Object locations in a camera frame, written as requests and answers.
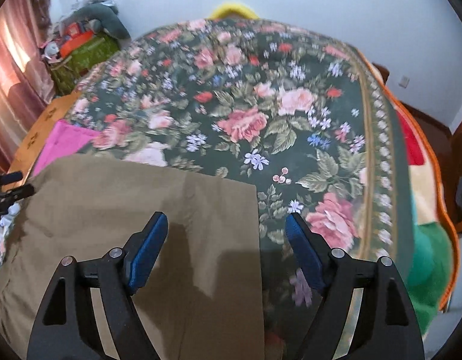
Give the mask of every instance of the sunlit curtain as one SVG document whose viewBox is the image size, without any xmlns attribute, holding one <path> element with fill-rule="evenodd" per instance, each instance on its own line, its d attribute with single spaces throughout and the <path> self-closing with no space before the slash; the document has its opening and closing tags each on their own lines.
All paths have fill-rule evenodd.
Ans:
<svg viewBox="0 0 462 360">
<path fill-rule="evenodd" d="M 6 0 L 0 9 L 0 171 L 54 95 L 39 45 L 50 26 L 50 0 Z"/>
</svg>

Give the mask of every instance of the folded cloth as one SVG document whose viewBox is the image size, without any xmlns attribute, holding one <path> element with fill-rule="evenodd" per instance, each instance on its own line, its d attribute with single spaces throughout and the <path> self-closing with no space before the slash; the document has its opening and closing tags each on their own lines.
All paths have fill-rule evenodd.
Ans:
<svg viewBox="0 0 462 360">
<path fill-rule="evenodd" d="M 54 160 L 76 153 L 98 132 L 84 127 L 70 125 L 65 120 L 58 120 L 49 134 L 46 144 L 36 161 L 33 176 L 36 176 Z"/>
<path fill-rule="evenodd" d="M 36 312 L 66 255 L 98 258 L 155 211 L 169 234 L 133 297 L 163 360 L 264 358 L 259 222 L 253 185 L 172 168 L 72 155 L 31 180 L 0 270 L 0 331 L 21 358 Z M 106 353 L 117 357 L 98 291 Z"/>
</svg>

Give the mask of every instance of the floral bedspread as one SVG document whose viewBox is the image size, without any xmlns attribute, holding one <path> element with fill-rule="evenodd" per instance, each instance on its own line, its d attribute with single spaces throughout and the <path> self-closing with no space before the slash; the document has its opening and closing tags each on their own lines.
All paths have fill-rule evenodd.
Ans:
<svg viewBox="0 0 462 360">
<path fill-rule="evenodd" d="M 195 20 L 135 40 L 81 88 L 67 119 L 101 132 L 82 152 L 256 185 L 265 328 L 287 357 L 320 302 L 285 237 L 289 213 L 354 257 L 391 256 L 406 277 L 413 234 L 404 142 L 351 46 L 267 20 Z"/>
</svg>

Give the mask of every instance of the wall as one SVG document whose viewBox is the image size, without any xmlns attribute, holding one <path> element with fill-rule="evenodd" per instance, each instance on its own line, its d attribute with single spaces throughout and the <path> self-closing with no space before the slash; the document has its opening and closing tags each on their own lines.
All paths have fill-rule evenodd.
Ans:
<svg viewBox="0 0 462 360">
<path fill-rule="evenodd" d="M 67 11 L 75 0 L 59 0 Z M 206 17 L 225 0 L 116 0 L 131 36 Z M 462 105 L 462 24 L 447 0 L 239 0 L 260 17 L 325 33 L 391 72 L 403 102 L 449 126 Z M 410 77 L 407 89 L 398 86 Z"/>
</svg>

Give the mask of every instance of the electrical outlet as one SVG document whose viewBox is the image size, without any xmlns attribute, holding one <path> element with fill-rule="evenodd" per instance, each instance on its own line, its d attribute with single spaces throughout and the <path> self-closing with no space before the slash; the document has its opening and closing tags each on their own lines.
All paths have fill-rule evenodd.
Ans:
<svg viewBox="0 0 462 360">
<path fill-rule="evenodd" d="M 410 78 L 409 78 L 409 77 L 407 77 L 407 76 L 402 76 L 401 79 L 400 79 L 400 82 L 399 82 L 398 84 L 399 84 L 399 86 L 401 86 L 402 88 L 407 88 L 409 82 L 410 82 Z"/>
</svg>

